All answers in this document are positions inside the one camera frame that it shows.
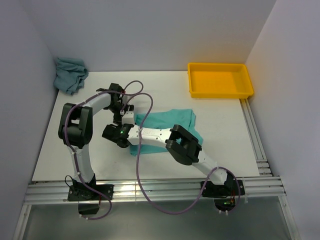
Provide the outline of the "teal green t-shirt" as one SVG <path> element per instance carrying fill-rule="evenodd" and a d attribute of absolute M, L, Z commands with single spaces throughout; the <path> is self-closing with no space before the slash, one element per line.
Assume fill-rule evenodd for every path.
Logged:
<path fill-rule="evenodd" d="M 145 117 L 145 113 L 139 113 L 135 115 L 135 123 L 140 125 Z M 143 122 L 143 126 L 152 129 L 168 129 L 172 128 L 174 125 L 181 125 L 183 128 L 188 130 L 192 135 L 194 135 L 200 145 L 203 144 L 203 138 L 196 131 L 196 114 L 192 109 L 171 109 L 164 112 L 151 112 L 146 120 Z M 141 155 L 146 154 L 157 154 L 167 152 L 166 148 L 145 145 L 143 144 L 140 149 Z M 136 157 L 138 154 L 138 146 L 132 145 L 129 148 L 129 153 Z"/>

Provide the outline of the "aluminium right side rail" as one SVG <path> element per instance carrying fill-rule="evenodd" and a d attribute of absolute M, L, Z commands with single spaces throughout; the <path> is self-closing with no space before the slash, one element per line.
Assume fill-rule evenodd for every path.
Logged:
<path fill-rule="evenodd" d="M 281 178 L 279 176 L 275 176 L 270 168 L 249 101 L 241 99 L 240 104 L 259 171 L 258 177 L 242 178 L 246 196 L 249 198 L 283 197 L 286 195 L 285 188 Z"/>

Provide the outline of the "aluminium front rail frame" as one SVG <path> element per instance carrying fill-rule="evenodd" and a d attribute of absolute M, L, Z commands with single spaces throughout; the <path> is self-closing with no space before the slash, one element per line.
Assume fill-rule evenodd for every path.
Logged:
<path fill-rule="evenodd" d="M 241 179 L 244 200 L 255 197 L 278 197 L 284 215 L 290 239 L 301 238 L 289 207 L 286 192 L 278 176 L 245 177 Z M 200 179 L 146 180 L 141 185 L 154 200 L 193 200 L 200 189 Z M 140 185 L 137 181 L 110 181 L 113 188 L 113 203 L 144 202 Z M 63 181 L 36 182 L 28 186 L 13 239 L 21 240 L 24 236 L 30 211 L 33 205 L 66 204 L 68 187 Z"/>

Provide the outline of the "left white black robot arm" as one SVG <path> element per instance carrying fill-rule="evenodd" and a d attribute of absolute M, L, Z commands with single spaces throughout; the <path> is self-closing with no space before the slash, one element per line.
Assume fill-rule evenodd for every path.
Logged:
<path fill-rule="evenodd" d="M 114 186 L 98 185 L 91 166 L 89 143 L 93 137 L 93 117 L 101 110 L 113 113 L 113 123 L 103 130 L 102 137 L 120 148 L 130 146 L 129 129 L 135 123 L 134 106 L 126 102 L 125 88 L 111 83 L 99 88 L 94 96 L 78 104 L 66 103 L 62 108 L 58 137 L 67 146 L 73 163 L 74 176 L 69 186 L 68 201 L 78 202 L 78 213 L 87 220 L 96 220 L 103 200 L 112 201 Z"/>

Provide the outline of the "crumpled grey-blue t-shirt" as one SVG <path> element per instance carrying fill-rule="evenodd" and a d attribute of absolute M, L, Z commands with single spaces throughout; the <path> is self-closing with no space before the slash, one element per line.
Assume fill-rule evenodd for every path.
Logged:
<path fill-rule="evenodd" d="M 63 93 L 72 96 L 84 87 L 88 76 L 89 71 L 82 59 L 58 57 L 53 85 Z"/>

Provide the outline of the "yellow plastic tray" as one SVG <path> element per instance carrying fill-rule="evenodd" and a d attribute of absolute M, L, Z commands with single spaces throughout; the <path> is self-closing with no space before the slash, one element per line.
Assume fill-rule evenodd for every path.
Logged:
<path fill-rule="evenodd" d="M 245 64 L 190 62 L 187 72 L 192 98 L 247 99 L 254 95 Z"/>

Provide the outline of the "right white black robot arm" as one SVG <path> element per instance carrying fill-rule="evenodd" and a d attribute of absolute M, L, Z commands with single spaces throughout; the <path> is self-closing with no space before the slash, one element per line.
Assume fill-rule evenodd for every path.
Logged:
<path fill-rule="evenodd" d="M 218 163 L 204 152 L 199 140 L 181 125 L 155 129 L 128 123 L 109 124 L 102 132 L 102 137 L 120 148 L 138 145 L 165 148 L 179 164 L 195 167 L 204 175 L 210 175 L 207 182 L 200 183 L 204 188 L 203 197 L 226 198 L 245 194 L 243 182 L 237 180 L 224 167 L 218 166 Z"/>

